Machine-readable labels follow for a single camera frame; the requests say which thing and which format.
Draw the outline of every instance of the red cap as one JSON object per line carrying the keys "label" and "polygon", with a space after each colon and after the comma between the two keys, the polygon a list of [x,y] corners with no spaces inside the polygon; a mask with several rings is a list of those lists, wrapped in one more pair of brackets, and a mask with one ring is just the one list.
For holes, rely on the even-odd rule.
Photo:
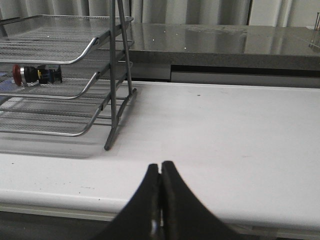
{"label": "red cap", "polygon": [[13,65],[12,75],[13,75],[13,80],[15,84],[17,84],[18,86],[21,86],[22,79],[21,79],[20,66],[18,64]]}

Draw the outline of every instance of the gray countertop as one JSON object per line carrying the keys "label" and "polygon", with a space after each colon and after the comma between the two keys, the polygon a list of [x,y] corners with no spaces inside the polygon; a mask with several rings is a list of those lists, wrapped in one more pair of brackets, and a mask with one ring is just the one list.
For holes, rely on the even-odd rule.
{"label": "gray countertop", "polygon": [[319,70],[319,31],[306,27],[132,23],[134,63]]}

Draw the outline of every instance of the metal frame rod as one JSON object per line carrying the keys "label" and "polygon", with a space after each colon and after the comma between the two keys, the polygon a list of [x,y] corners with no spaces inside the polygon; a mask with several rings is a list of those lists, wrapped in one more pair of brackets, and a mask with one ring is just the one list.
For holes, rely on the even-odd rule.
{"label": "metal frame rod", "polygon": [[116,128],[117,96],[116,96],[116,1],[110,0],[110,92],[111,92],[111,126]]}
{"label": "metal frame rod", "polygon": [[319,19],[319,14],[320,14],[320,12],[317,12],[317,13],[316,13],[316,19],[315,19],[315,24],[314,24],[314,30],[317,30],[318,25],[319,25],[319,21],[318,21],[318,19]]}
{"label": "metal frame rod", "polygon": [[125,63],[126,63],[128,91],[129,91],[129,94],[132,94],[133,89],[132,89],[132,80],[131,80],[131,68],[130,68],[130,59],[129,59],[129,47],[128,47],[128,38],[127,38],[127,31],[126,31],[124,4],[123,4],[123,0],[117,0],[117,2],[118,2],[118,9],[119,9],[120,23],[121,23],[120,25],[121,25],[121,32],[122,32],[124,57],[125,57]]}
{"label": "metal frame rod", "polygon": [[[132,94],[129,94],[129,95],[124,99],[124,101],[122,102],[122,104],[121,104],[121,106],[120,106],[120,108],[119,108],[119,111],[118,111],[118,113],[117,113],[117,115],[116,115],[117,124],[119,124],[120,118],[121,118],[121,116],[122,116],[122,114],[123,114],[123,112],[124,112],[124,110],[125,110],[125,107],[127,106],[128,102],[129,102],[129,100],[131,99],[131,97],[132,97],[132,96],[134,95],[134,93],[136,93],[136,92],[137,92],[137,89],[134,88],[134,89],[132,90]],[[117,127],[118,127],[118,125],[117,125],[116,127],[112,127],[112,128],[111,128],[111,131],[110,131],[110,133],[109,133],[109,136],[108,136],[108,138],[107,138],[107,140],[106,140],[106,142],[105,142],[105,145],[104,145],[104,149],[105,149],[106,151],[110,150],[110,148],[112,147],[112,145],[113,145],[114,142],[115,142],[116,133],[117,133]]]}

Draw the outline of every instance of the white tabletop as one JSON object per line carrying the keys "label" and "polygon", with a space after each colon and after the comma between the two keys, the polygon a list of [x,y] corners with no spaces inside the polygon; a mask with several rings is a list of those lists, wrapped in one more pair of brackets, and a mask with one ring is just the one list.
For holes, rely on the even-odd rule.
{"label": "white tabletop", "polygon": [[171,160],[227,223],[320,230],[320,89],[134,85],[110,151],[108,126],[0,133],[0,203],[118,213],[148,164]]}

